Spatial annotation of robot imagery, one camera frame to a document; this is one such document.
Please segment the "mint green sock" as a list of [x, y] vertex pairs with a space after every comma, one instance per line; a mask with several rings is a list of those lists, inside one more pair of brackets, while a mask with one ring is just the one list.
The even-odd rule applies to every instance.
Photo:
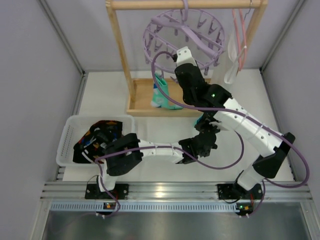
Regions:
[[195, 127], [195, 126], [201, 121], [201, 119], [202, 119], [202, 118], [199, 117], [199, 118], [194, 122], [194, 125], [193, 125], [193, 126]]
[[[166, 80], [159, 74], [155, 73], [155, 79], [162, 89], [162, 91], [169, 96], [169, 89], [168, 89], [168, 84]], [[159, 91], [159, 88], [157, 85], [154, 83], [153, 84], [153, 95], [152, 95], [152, 100], [150, 102], [152, 107], [155, 108], [164, 108], [168, 110], [181, 110], [183, 107], [172, 104], [170, 101]]]

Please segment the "purple round clip hanger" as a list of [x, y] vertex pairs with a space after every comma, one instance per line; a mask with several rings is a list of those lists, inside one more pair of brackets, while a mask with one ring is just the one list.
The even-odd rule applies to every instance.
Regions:
[[210, 67], [219, 65], [225, 43], [225, 29], [218, 18], [206, 10], [189, 7], [153, 16], [142, 35], [146, 64], [161, 51], [174, 55], [187, 47], [205, 75]]

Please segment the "black blue sock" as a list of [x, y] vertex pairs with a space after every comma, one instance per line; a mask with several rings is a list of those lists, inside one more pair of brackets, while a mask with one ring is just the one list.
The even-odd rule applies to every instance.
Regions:
[[92, 164], [105, 154], [107, 145], [118, 138], [119, 135], [111, 130], [88, 131], [74, 145], [72, 161], [77, 164]]

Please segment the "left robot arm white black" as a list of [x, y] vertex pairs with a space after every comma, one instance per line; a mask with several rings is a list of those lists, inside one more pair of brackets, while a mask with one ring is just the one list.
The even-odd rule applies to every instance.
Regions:
[[200, 120], [195, 125], [198, 135], [174, 143], [155, 143], [138, 139], [135, 133], [129, 133], [103, 149], [104, 163], [97, 178], [101, 192], [112, 191], [117, 178], [126, 175], [143, 161], [160, 161], [172, 164], [191, 164], [199, 158], [210, 155], [217, 149], [216, 125], [208, 120]]

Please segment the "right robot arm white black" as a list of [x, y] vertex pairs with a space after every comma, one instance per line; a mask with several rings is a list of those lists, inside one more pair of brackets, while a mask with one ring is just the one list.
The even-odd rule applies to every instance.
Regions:
[[238, 175], [233, 192], [245, 195], [263, 179], [275, 178], [295, 136], [288, 132], [276, 137], [261, 123], [250, 121], [252, 115], [242, 108], [232, 94], [219, 84], [207, 83], [197, 66], [185, 63], [176, 67], [174, 73], [182, 88], [182, 99], [187, 105], [201, 109], [218, 108], [217, 111], [204, 111], [204, 119], [234, 130], [259, 153], [258, 158]]

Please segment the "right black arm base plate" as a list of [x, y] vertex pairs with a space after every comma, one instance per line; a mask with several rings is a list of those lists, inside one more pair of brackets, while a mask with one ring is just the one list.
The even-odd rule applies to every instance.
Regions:
[[237, 183], [221, 183], [217, 185], [217, 192], [219, 200], [260, 200], [263, 196], [263, 189], [259, 183], [250, 190]]

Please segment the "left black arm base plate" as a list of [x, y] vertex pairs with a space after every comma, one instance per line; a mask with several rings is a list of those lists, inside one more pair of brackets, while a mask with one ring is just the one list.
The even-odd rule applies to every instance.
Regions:
[[[110, 193], [117, 200], [125, 200], [129, 194], [129, 184], [116, 183], [115, 188]], [[87, 184], [84, 198], [87, 200], [112, 200], [111, 196], [100, 190], [97, 183]]]

